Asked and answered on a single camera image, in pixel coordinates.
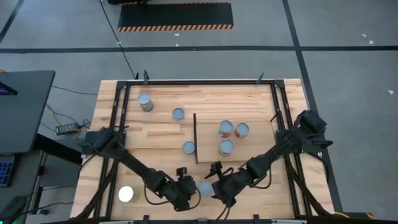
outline gray floor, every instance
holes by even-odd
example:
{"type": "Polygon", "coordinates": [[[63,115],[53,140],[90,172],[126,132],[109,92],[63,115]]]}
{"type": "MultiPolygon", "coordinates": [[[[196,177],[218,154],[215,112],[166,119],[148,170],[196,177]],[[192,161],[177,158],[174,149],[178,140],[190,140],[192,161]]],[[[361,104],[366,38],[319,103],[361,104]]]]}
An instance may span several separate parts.
{"type": "MultiPolygon", "coordinates": [[[[16,2],[0,1],[0,29],[16,2]]],[[[117,35],[125,47],[293,46],[282,1],[230,2],[233,30],[117,35]]],[[[289,0],[289,4],[302,46],[398,45],[397,1],[289,0]]],[[[116,30],[121,7],[106,1],[104,5],[116,30]]],[[[25,0],[0,50],[117,46],[98,0],[25,0]]],[[[330,156],[344,211],[398,220],[398,140],[394,136],[398,52],[304,52],[303,56],[319,113],[328,122],[326,137],[335,142],[330,156]]],[[[126,57],[135,72],[146,69],[151,78],[256,78],[262,72],[264,78],[301,78],[295,52],[128,52],[126,57]]],[[[52,69],[57,73],[54,85],[92,93],[100,80],[132,77],[121,53],[0,54],[0,68],[52,69]]],[[[52,89],[49,104],[82,122],[91,119],[95,100],[52,89]]],[[[42,122],[56,126],[48,111],[42,122]]],[[[53,139],[76,137],[56,136],[43,126],[39,131],[53,139]]],[[[69,197],[62,200],[73,200],[73,192],[65,192],[69,197]]],[[[66,219],[68,209],[57,207],[56,217],[66,219]]]]}

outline black metal frame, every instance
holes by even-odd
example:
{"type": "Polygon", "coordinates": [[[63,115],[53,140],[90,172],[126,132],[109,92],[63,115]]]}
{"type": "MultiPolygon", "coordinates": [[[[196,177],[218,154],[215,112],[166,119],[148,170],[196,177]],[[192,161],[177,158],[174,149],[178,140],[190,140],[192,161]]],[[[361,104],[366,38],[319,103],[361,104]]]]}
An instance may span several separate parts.
{"type": "MultiPolygon", "coordinates": [[[[291,114],[290,114],[290,108],[289,108],[289,102],[287,100],[287,94],[285,90],[285,85],[283,80],[137,80],[137,81],[118,81],[116,85],[116,93],[114,96],[114,102],[113,102],[113,108],[112,108],[112,113],[111,113],[111,121],[109,123],[110,128],[118,128],[118,131],[124,136],[124,141],[126,139],[126,132],[124,130],[125,128],[125,121],[126,121],[126,111],[127,111],[127,104],[128,104],[128,99],[129,99],[129,92],[130,88],[132,86],[137,86],[137,85],[269,85],[271,88],[272,92],[272,99],[274,102],[274,108],[275,108],[275,116],[271,119],[271,121],[274,118],[277,118],[277,125],[278,125],[278,130],[285,130],[285,124],[284,124],[284,118],[280,110],[279,106],[279,100],[277,96],[277,88],[280,89],[280,93],[282,96],[282,102],[283,102],[283,107],[284,111],[287,117],[287,124],[288,128],[291,128],[293,125],[291,114]],[[121,109],[121,120],[119,126],[115,126],[115,120],[116,120],[116,115],[118,113],[118,104],[119,104],[119,99],[120,99],[120,94],[121,90],[125,89],[124,91],[124,100],[123,100],[123,107],[121,109]]],[[[194,141],[195,141],[195,158],[197,160],[197,134],[196,134],[196,114],[193,115],[193,128],[194,128],[194,141]]],[[[294,155],[295,157],[295,163],[296,163],[296,168],[297,168],[297,173],[299,177],[304,181],[304,176],[303,176],[303,170],[302,170],[302,164],[300,160],[300,156],[298,154],[294,155]]],[[[286,167],[288,166],[290,161],[289,156],[285,156],[285,165],[286,167]]],[[[101,185],[104,181],[104,178],[106,177],[106,173],[108,170],[108,159],[104,158],[103,160],[103,165],[101,169],[101,175],[100,175],[100,180],[99,180],[99,185],[101,185]]],[[[106,205],[106,215],[105,217],[109,218],[111,217],[111,212],[112,212],[112,206],[113,206],[113,197],[114,197],[114,191],[115,191],[115,185],[116,185],[116,178],[115,177],[111,181],[111,185],[109,188],[109,195],[108,195],[108,201],[106,205]]],[[[292,199],[292,206],[294,210],[294,215],[295,217],[300,216],[300,209],[299,209],[299,203],[297,200],[297,192],[295,189],[295,184],[293,181],[293,178],[291,176],[288,176],[288,181],[289,181],[289,190],[290,190],[290,196],[292,199]]],[[[99,217],[100,214],[100,209],[101,209],[101,200],[98,201],[96,207],[95,207],[95,212],[93,217],[99,217]]],[[[311,208],[308,203],[308,200],[304,197],[303,195],[303,201],[305,205],[305,211],[306,215],[311,215],[311,208]]],[[[258,215],[254,214],[253,220],[227,220],[226,222],[228,223],[264,223],[264,222],[270,222],[270,219],[267,220],[259,220],[258,215]]],[[[186,222],[187,220],[156,220],[154,222],[156,223],[183,223],[186,222]]]]}

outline hazard stripe mat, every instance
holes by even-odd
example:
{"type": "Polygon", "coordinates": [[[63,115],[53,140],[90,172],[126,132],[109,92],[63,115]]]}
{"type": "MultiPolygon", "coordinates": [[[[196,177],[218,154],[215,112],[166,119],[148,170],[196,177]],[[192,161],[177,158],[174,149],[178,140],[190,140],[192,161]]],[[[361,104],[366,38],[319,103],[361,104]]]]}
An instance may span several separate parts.
{"type": "Polygon", "coordinates": [[[231,3],[124,3],[119,32],[221,30],[234,26],[231,3]]]}

